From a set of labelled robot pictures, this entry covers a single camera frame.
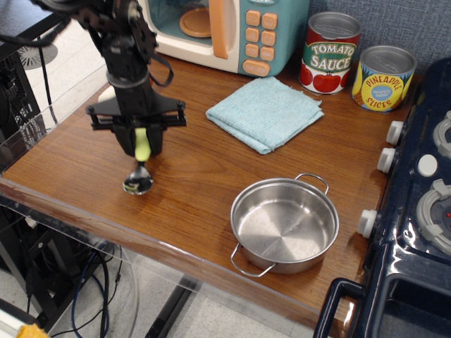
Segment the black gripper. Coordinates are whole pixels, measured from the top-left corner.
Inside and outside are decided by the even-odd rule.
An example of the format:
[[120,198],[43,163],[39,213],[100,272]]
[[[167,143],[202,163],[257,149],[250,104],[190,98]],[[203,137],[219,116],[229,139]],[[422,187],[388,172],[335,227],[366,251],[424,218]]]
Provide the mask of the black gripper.
[[135,128],[145,127],[151,155],[159,155],[163,146],[163,130],[186,126],[185,103],[155,92],[151,81],[127,82],[109,79],[115,88],[116,104],[88,106],[93,130],[113,130],[125,154],[135,156]]

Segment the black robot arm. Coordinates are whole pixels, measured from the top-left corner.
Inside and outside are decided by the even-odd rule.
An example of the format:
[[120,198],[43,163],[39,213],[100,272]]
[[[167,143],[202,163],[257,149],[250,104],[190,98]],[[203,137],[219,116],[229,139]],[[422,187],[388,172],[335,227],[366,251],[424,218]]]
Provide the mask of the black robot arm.
[[93,130],[112,131],[123,151],[137,155],[142,128],[153,156],[161,153],[163,132],[186,124],[185,103],[155,92],[149,72],[156,55],[156,34],[149,29],[137,1],[36,1],[44,10],[68,16],[86,29],[104,58],[110,99],[88,106]]

